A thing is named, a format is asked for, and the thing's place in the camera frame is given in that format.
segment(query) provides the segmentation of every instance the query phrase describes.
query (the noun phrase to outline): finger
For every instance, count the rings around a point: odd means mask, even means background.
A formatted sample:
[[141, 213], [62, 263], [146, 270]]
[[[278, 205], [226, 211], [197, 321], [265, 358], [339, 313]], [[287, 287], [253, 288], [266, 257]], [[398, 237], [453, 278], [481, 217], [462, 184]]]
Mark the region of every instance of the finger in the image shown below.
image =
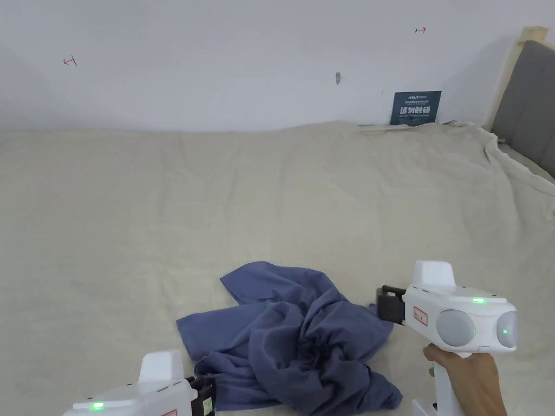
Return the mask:
[[450, 367], [453, 362], [461, 358], [457, 354], [444, 351], [434, 344], [428, 345], [422, 351], [428, 361], [434, 361], [444, 368]]

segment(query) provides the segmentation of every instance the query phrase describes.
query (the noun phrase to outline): white wall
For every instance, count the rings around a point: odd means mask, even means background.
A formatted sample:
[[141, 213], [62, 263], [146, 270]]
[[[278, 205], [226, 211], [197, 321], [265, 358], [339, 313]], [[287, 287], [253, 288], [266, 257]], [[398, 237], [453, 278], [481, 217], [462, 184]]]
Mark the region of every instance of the white wall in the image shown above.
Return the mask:
[[553, 0], [3, 0], [0, 129], [388, 123], [436, 89], [440, 121], [482, 123], [535, 25], [555, 39]]

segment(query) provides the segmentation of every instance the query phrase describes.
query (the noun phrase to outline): human hand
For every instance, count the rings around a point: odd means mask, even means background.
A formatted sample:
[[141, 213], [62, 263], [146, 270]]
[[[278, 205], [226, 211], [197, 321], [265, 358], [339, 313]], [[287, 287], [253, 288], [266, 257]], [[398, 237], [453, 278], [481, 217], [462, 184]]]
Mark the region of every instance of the human hand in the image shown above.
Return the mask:
[[466, 416], [507, 416], [499, 375], [490, 354], [476, 353], [468, 358], [444, 351], [434, 344], [423, 350], [428, 361], [444, 367], [451, 387]]

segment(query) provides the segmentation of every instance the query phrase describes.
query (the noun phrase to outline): wooden bed frame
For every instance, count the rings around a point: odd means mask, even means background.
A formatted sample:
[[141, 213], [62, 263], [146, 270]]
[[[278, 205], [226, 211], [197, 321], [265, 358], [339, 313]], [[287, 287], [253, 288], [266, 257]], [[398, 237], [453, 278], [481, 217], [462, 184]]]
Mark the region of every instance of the wooden bed frame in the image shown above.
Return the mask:
[[498, 87], [495, 100], [493, 101], [490, 115], [485, 125], [483, 126], [484, 130], [491, 131], [493, 120], [495, 120], [497, 110], [499, 109], [499, 104], [501, 103], [503, 94], [507, 89], [507, 85], [509, 84], [509, 80], [511, 79], [511, 75], [514, 70], [514, 66], [517, 63], [518, 57], [522, 52], [522, 48], [524, 47], [525, 42], [529, 40], [535, 40], [536, 42], [540, 42], [545, 46], [555, 50], [555, 46], [546, 42], [548, 32], [549, 32], [549, 29], [543, 26], [527, 26], [524, 29], [522, 29], [522, 33], [518, 38], [517, 43], [514, 44], [513, 48], [511, 49], [511, 53], [509, 54], [507, 64], [505, 65], [505, 68], [503, 70], [503, 76], [501, 77], [501, 81], [499, 82], [499, 87]]
[[483, 127], [555, 177], [555, 47], [547, 33], [541, 26], [523, 29]]

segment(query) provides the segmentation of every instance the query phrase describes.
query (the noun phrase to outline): blue sign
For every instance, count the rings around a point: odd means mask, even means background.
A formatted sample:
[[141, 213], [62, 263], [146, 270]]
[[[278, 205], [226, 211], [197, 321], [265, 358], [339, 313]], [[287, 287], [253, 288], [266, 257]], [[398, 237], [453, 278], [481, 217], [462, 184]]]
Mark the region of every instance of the blue sign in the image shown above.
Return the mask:
[[436, 121], [441, 91], [395, 93], [389, 124], [419, 126]]

